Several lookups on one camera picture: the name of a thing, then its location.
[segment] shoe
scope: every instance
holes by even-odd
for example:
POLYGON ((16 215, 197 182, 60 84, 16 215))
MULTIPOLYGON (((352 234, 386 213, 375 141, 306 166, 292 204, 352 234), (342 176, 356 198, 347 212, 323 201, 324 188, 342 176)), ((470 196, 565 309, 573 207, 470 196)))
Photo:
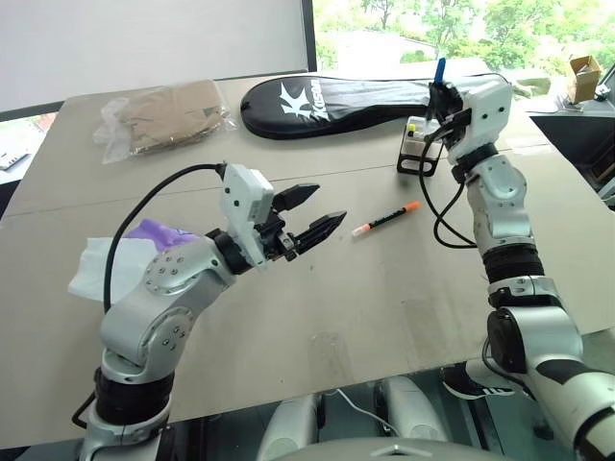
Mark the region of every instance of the shoe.
POLYGON ((515 391, 506 387, 485 387, 470 378, 465 371, 465 362, 440 369, 444 387, 455 397, 476 400, 487 396, 512 396, 515 391))

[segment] window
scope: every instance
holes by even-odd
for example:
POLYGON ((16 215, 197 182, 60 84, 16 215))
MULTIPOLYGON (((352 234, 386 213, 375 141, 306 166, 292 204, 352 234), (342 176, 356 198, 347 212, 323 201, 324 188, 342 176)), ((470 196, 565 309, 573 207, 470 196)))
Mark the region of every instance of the window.
POLYGON ((534 97, 566 85, 571 57, 615 62, 612 0, 314 0, 318 69, 481 58, 534 97))

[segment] beige table surface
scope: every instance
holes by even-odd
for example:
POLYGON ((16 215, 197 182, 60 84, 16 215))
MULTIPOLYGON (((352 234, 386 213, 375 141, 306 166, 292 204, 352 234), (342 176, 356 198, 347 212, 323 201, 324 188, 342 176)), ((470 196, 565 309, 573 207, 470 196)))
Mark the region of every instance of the beige table surface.
MULTIPOLYGON (((249 133, 240 121, 241 98, 254 85, 268 79, 219 83, 237 120, 237 131, 218 133, 201 144, 171 153, 108 165, 101 164, 104 147, 93 143, 92 133, 101 124, 101 107, 112 98, 131 92, 68 99, 7 212, 19 214, 137 198, 169 174, 194 163, 222 160, 244 163, 258 167, 273 181, 397 162, 405 126, 403 119, 359 132, 293 141, 264 139, 249 133)), ((549 144, 546 136, 515 107, 498 147, 510 149, 544 144, 549 144)), ((215 186, 212 176, 197 174, 170 185, 163 193, 215 186)))
MULTIPOLYGON (((553 147, 520 148, 510 156, 528 178, 527 207, 547 274, 581 331, 615 325, 613 214, 553 147)), ((490 311, 480 257, 438 246, 426 206, 366 238, 350 238, 355 226, 422 200, 416 178, 400 179, 384 166, 298 182, 318 182, 321 190, 289 213, 289 229, 301 231, 338 209, 348 210, 346 220, 292 263, 241 276, 202 314, 177 372, 173 420, 479 354, 490 311)), ((446 162, 429 188, 439 206, 453 195, 446 162)), ((142 216, 195 232, 224 227, 219 192, 160 196, 142 216)), ((0 447, 84 435, 70 416, 91 391, 100 365, 102 307, 68 294, 66 285, 86 238, 111 235, 135 203, 68 206, 0 222, 0 447)), ((471 219, 465 201, 449 218, 466 234, 471 219)))

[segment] cardboard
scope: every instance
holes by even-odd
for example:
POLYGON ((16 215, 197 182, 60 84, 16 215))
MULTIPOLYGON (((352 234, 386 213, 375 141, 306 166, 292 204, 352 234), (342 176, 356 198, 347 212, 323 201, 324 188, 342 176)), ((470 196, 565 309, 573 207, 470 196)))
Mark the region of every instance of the cardboard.
POLYGON ((570 60, 567 72, 569 78, 568 97, 573 104, 594 99, 594 93, 596 92, 596 86, 602 71, 602 68, 593 56, 583 56, 570 60), (585 65, 590 70, 578 73, 585 65))

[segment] robotic arm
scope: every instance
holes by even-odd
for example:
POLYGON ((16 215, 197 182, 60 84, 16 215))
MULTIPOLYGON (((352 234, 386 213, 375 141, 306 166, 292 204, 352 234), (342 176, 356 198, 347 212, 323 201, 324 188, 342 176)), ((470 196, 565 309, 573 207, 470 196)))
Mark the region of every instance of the robotic arm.
POLYGON ((228 230, 154 258, 138 287, 105 315, 81 461, 171 459, 170 394, 194 322, 236 276, 252 267, 264 270, 281 256, 292 260, 339 226, 345 212, 326 215, 299 235, 283 230, 280 213, 316 189, 300 184, 274 195, 259 171, 226 165, 221 206, 228 230))
POLYGON ((493 366, 525 385, 564 443, 588 460, 615 460, 615 376, 583 364, 577 326, 536 251, 526 180, 494 146, 511 98, 504 81, 464 98, 450 84, 430 86, 430 113, 441 126, 433 138, 446 145, 474 212, 495 308, 487 320, 493 366))

